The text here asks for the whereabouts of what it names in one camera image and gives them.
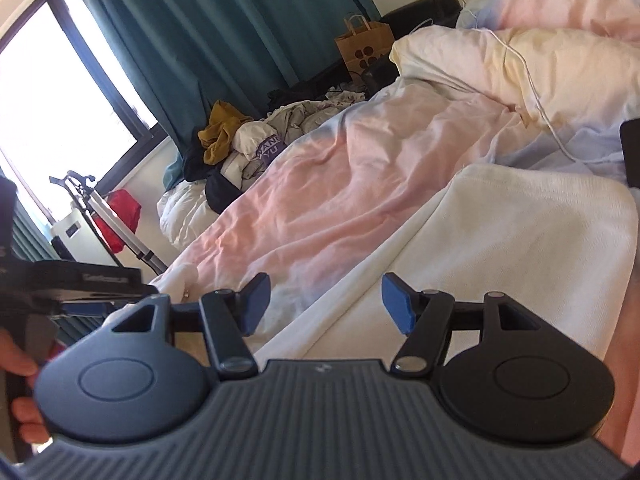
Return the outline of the mustard yellow garment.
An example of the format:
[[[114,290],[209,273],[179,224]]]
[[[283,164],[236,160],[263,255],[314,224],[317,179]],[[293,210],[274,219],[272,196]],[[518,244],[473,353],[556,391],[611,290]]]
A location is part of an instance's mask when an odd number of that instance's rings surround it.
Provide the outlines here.
[[[229,155],[235,133],[252,120],[230,103],[217,101],[209,114],[207,126],[198,132],[204,164],[215,166],[222,162]]]

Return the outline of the cream yellow pillow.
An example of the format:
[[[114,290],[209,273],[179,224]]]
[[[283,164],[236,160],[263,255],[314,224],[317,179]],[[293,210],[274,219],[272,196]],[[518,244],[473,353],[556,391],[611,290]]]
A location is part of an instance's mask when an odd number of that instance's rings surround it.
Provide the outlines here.
[[[394,43],[401,76],[480,93],[524,122],[601,132],[639,116],[639,49],[579,29],[422,28]]]

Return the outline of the white purple print garment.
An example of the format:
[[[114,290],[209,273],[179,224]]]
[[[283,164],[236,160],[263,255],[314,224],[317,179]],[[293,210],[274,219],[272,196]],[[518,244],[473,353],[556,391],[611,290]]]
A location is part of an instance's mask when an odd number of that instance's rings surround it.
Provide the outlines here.
[[[259,160],[268,167],[286,148],[276,128],[265,122],[244,122],[236,130],[232,148],[247,160]]]

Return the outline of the black window frame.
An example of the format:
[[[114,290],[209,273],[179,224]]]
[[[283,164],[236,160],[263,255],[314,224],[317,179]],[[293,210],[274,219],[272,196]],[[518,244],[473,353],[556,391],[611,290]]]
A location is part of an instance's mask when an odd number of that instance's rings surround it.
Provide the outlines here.
[[[96,188],[101,195],[105,196],[115,188],[122,186],[126,177],[167,138],[167,134],[148,110],[144,114],[149,115],[149,119],[145,119],[134,106],[134,102],[128,100],[120,92],[122,85],[114,84],[112,77],[114,72],[106,70],[106,63],[102,62],[99,56],[96,56],[96,49],[88,44],[87,37],[82,34],[74,20],[66,0],[35,0],[31,3],[1,37],[1,50],[10,44],[28,20],[44,6],[51,11],[58,23],[58,28],[65,35],[79,61],[104,98],[110,103],[118,119],[136,140],[134,145],[98,181]]]

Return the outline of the pastel tie-dye duvet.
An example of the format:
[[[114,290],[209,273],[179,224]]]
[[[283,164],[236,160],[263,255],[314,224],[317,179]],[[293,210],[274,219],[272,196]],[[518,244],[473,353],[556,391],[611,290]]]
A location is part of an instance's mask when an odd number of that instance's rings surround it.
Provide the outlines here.
[[[175,302],[257,273],[270,306],[257,352],[398,231],[464,168],[534,168],[550,138],[481,94],[393,84],[293,143],[155,280]]]

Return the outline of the black garment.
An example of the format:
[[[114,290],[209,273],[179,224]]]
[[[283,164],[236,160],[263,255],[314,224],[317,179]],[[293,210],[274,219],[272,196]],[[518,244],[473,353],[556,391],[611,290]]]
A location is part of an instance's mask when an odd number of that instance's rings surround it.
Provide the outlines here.
[[[204,162],[205,150],[196,132],[192,133],[189,147],[183,155],[182,173],[184,180],[205,181],[205,198],[209,208],[222,214],[241,195],[241,190],[221,172],[223,162],[209,165]]]

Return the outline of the white appliance box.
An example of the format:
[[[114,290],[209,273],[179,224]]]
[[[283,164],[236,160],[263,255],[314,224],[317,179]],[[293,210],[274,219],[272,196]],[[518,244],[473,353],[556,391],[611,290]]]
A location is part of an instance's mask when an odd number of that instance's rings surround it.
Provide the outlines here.
[[[61,240],[76,261],[120,266],[98,228],[78,208],[73,208],[66,217],[51,226],[51,234]]]

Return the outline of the white puffy comforter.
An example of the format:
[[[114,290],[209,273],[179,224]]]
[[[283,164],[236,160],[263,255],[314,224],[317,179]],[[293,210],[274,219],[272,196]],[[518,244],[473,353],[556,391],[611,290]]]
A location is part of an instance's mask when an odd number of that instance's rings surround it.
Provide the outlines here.
[[[182,181],[160,196],[156,204],[160,232],[168,242],[185,250],[219,217],[206,200],[205,180]]]

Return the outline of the red cloth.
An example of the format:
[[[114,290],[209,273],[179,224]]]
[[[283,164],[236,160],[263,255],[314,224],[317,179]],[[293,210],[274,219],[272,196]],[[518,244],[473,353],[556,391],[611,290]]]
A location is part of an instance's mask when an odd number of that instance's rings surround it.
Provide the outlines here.
[[[108,208],[116,214],[117,218],[133,233],[137,231],[142,206],[127,190],[121,188],[109,192],[104,198]],[[103,239],[106,241],[108,249],[117,255],[125,248],[124,241],[116,234],[116,232],[105,222],[103,217],[94,212],[91,215],[93,223],[98,228]]]

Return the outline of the grey crumpled clothes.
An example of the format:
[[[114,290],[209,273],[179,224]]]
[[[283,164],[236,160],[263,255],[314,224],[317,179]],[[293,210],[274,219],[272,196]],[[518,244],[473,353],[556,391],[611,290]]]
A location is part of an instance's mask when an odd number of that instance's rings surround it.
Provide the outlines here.
[[[302,136],[306,136],[340,114],[345,108],[365,99],[366,95],[363,92],[332,87],[326,92],[326,98],[322,101],[303,100],[286,104],[269,113],[265,119],[254,120],[254,122],[265,122],[276,128],[288,148]],[[268,167],[259,160],[248,160],[242,172],[241,190],[246,191]]]

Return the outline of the brown paper bag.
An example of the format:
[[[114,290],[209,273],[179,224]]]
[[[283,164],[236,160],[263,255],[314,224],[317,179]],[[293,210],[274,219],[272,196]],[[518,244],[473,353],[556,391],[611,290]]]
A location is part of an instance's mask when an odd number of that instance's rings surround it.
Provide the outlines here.
[[[377,60],[390,53],[395,41],[390,26],[367,20],[361,14],[344,18],[347,32],[334,39],[353,81]]]

